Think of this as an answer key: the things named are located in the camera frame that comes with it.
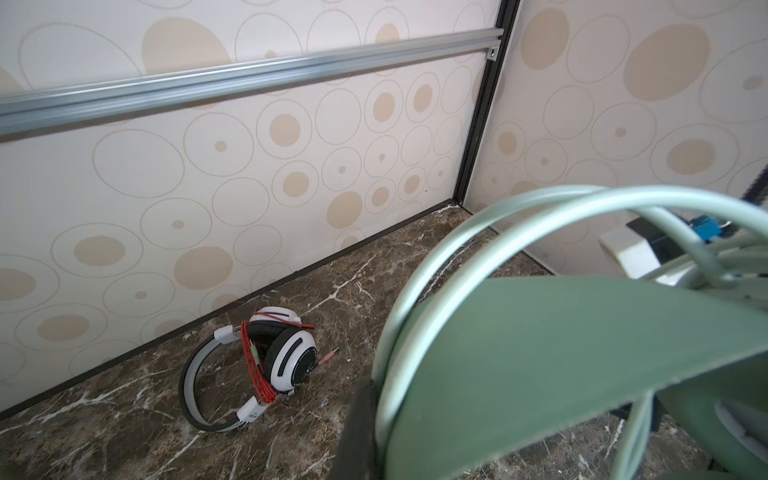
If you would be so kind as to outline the white black headphones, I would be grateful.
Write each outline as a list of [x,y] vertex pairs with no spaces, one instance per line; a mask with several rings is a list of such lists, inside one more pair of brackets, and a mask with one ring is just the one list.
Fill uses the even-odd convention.
[[[237,327],[216,329],[199,345],[185,364],[179,380],[181,410],[187,421],[201,431],[224,433],[255,422],[279,395],[301,386],[318,364],[315,327],[295,311],[267,306],[255,311]],[[207,420],[197,404],[195,383],[207,358],[218,348],[238,343],[256,394],[223,420]]]

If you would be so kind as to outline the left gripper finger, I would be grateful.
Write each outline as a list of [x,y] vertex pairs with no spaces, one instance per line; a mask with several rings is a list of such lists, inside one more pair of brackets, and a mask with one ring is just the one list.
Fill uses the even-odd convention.
[[357,382],[336,455],[327,479],[379,479],[375,416],[377,390],[372,379]]

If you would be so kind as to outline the mint green headphones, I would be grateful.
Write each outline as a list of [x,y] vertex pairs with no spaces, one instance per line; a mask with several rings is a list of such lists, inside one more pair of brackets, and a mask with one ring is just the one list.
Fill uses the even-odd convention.
[[[738,276],[690,290],[619,277],[500,277],[542,237],[616,210],[672,214]],[[660,403],[737,479],[767,475],[767,214],[706,190],[556,186],[492,205],[425,258],[372,377],[387,479],[443,479],[629,405],[611,475],[637,471]]]

